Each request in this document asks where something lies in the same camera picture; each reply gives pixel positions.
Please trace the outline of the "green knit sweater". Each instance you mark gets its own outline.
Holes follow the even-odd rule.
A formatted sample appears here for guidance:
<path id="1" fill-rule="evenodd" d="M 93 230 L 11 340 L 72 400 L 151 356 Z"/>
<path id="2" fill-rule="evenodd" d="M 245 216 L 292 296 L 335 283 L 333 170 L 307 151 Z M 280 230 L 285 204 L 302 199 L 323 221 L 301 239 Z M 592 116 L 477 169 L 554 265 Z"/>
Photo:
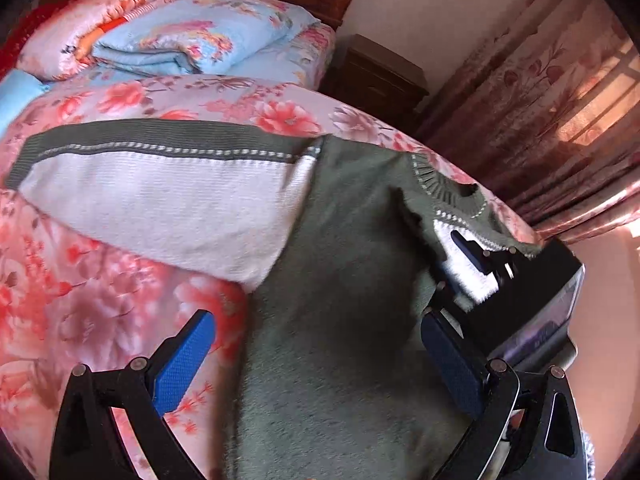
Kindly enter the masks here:
<path id="1" fill-rule="evenodd" d="M 221 122 L 124 119 L 31 136 L 6 183 L 100 242 L 239 284 L 248 337 L 230 479 L 429 479 L 468 428 L 418 337 L 443 268 L 497 287 L 453 232 L 515 238 L 421 154 Z"/>

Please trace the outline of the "floral pink bed sheet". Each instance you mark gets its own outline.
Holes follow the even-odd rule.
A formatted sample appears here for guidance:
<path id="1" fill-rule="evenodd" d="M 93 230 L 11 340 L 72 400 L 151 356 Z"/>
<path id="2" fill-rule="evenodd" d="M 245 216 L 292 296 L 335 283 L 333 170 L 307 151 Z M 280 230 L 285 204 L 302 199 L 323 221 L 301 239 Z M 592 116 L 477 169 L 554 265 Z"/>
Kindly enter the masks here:
<path id="1" fill-rule="evenodd" d="M 81 234 L 8 187 L 23 144 L 54 128 L 124 119 L 221 122 L 277 136 L 338 136 L 421 154 L 446 178 L 480 188 L 526 255 L 534 231 L 445 159 L 324 94 L 296 84 L 227 76 L 163 76 L 90 87 L 68 82 L 43 93 L 1 142 L 1 431 L 22 465 L 47 478 L 58 413 L 76 365 L 116 370 L 151 354 L 198 310 L 216 336 L 178 408 L 164 419 L 207 479 L 224 472 L 250 300 L 239 284 L 184 270 Z"/>

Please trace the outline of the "pink floral curtain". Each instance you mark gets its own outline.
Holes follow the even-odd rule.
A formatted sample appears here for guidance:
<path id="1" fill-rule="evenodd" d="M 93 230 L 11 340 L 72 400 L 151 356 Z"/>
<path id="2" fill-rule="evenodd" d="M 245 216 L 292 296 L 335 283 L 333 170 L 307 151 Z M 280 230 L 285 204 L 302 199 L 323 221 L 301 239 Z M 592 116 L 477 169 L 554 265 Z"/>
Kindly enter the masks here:
<path id="1" fill-rule="evenodd" d="M 639 219 L 639 51 L 605 0 L 520 0 L 436 94 L 416 137 L 540 236 Z"/>

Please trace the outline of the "dark wooden nightstand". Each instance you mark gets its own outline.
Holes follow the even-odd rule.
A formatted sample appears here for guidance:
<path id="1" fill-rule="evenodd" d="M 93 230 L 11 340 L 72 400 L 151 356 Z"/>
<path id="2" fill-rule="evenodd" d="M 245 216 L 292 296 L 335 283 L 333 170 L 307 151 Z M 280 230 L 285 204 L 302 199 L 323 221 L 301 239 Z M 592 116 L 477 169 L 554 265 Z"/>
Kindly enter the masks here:
<path id="1" fill-rule="evenodd" d="M 323 77 L 319 91 L 413 135 L 416 108 L 428 96 L 421 67 L 377 42 L 352 35 L 344 56 Z"/>

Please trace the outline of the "light blue pillow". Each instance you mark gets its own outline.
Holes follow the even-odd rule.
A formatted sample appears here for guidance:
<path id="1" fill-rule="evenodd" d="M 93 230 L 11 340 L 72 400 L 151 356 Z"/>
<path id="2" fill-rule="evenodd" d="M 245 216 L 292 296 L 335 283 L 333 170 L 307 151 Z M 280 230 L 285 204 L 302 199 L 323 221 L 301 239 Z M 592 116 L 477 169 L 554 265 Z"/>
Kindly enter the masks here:
<path id="1" fill-rule="evenodd" d="M 0 84 L 0 134 L 34 99 L 50 89 L 35 76 L 14 68 L 3 77 Z"/>

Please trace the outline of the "light blue floral quilt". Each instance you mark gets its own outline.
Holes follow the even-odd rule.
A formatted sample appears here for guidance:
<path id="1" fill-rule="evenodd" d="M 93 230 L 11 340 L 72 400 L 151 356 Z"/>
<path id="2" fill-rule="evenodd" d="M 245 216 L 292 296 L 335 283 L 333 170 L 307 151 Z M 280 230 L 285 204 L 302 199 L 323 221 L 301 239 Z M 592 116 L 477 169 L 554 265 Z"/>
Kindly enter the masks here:
<path id="1" fill-rule="evenodd" d="M 222 75 L 318 18 L 279 0 L 175 0 L 106 32 L 96 62 L 145 76 Z"/>

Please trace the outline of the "pink floral pillow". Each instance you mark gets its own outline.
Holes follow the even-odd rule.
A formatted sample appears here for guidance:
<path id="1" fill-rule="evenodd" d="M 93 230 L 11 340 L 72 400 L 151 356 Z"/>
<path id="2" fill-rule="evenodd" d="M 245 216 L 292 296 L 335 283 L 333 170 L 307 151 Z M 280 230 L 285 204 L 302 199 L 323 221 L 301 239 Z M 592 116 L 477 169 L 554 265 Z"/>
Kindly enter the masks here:
<path id="1" fill-rule="evenodd" d="M 76 0 L 29 36 L 16 61 L 41 80 L 65 80 L 94 63 L 93 45 L 110 30 L 174 0 Z"/>

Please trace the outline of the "red blanket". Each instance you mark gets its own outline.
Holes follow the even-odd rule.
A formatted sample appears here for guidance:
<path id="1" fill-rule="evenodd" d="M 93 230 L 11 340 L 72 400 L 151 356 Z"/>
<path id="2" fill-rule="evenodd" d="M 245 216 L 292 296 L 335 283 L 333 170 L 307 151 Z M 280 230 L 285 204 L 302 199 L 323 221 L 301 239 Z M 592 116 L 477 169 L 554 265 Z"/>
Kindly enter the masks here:
<path id="1" fill-rule="evenodd" d="M 79 38 L 94 25 L 87 2 L 40 4 L 23 18 L 1 46 L 1 79 L 14 68 L 43 81 L 80 72 L 84 64 L 76 60 L 75 51 Z"/>

